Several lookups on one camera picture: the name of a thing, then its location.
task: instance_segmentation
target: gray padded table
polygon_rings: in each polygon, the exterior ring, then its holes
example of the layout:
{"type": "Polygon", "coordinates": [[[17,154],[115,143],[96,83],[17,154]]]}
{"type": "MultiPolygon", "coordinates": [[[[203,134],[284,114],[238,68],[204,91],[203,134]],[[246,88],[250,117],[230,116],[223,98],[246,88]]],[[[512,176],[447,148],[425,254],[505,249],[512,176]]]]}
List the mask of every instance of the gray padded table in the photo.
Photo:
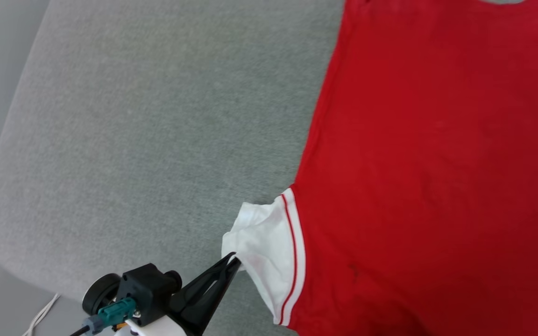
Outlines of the gray padded table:
{"type": "MultiPolygon", "coordinates": [[[[79,300],[106,273],[218,261],[241,203],[293,181],[341,7],[51,0],[0,139],[0,263],[79,300]]],[[[206,334],[290,332],[240,273],[206,334]]]]}

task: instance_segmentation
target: black cable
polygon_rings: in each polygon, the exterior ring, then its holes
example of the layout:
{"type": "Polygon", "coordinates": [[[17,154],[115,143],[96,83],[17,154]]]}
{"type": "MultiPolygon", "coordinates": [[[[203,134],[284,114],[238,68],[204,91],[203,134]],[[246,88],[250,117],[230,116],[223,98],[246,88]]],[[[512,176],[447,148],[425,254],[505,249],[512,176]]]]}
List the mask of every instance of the black cable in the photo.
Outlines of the black cable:
{"type": "Polygon", "coordinates": [[[76,332],[72,333],[70,336],[80,336],[81,334],[84,334],[85,332],[89,331],[90,327],[85,325],[84,327],[81,327],[79,330],[76,330],[76,332]]]}

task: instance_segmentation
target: teal connector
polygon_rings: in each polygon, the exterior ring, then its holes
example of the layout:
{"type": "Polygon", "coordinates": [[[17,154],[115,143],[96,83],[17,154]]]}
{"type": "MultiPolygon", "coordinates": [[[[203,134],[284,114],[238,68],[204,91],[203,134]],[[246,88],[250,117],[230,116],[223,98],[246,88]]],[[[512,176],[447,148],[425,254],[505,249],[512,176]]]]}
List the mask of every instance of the teal connector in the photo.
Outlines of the teal connector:
{"type": "Polygon", "coordinates": [[[98,314],[92,315],[83,321],[79,332],[85,336],[93,336],[107,327],[124,323],[136,311],[136,301],[133,298],[123,298],[114,304],[99,309],[98,314]]]}

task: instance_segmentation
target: red fabric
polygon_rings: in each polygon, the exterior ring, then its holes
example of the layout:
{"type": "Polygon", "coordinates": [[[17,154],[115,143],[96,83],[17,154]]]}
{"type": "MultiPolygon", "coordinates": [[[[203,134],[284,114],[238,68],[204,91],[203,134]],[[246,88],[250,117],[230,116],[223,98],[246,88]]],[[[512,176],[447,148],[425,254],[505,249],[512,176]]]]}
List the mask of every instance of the red fabric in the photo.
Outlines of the red fabric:
{"type": "Polygon", "coordinates": [[[301,336],[538,335],[538,0],[348,0],[292,189],[301,336]]]}

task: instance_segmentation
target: white cord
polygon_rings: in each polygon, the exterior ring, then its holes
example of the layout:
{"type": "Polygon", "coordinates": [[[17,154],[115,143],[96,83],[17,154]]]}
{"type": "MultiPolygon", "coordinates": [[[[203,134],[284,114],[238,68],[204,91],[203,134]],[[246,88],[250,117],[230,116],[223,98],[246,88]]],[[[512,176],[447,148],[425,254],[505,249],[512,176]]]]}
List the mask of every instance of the white cord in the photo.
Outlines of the white cord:
{"type": "Polygon", "coordinates": [[[49,301],[49,303],[45,307],[43,307],[43,309],[41,309],[41,311],[39,311],[39,313],[35,316],[34,319],[32,319],[32,322],[30,323],[30,327],[28,327],[28,330],[26,330],[26,332],[24,332],[24,334],[22,334],[22,336],[32,336],[32,330],[35,329],[36,325],[41,323],[43,318],[45,318],[45,315],[47,315],[47,313],[49,312],[49,310],[51,309],[53,304],[58,299],[59,299],[59,294],[55,294],[55,296],[53,296],[53,299],[51,301],[49,301]]]}

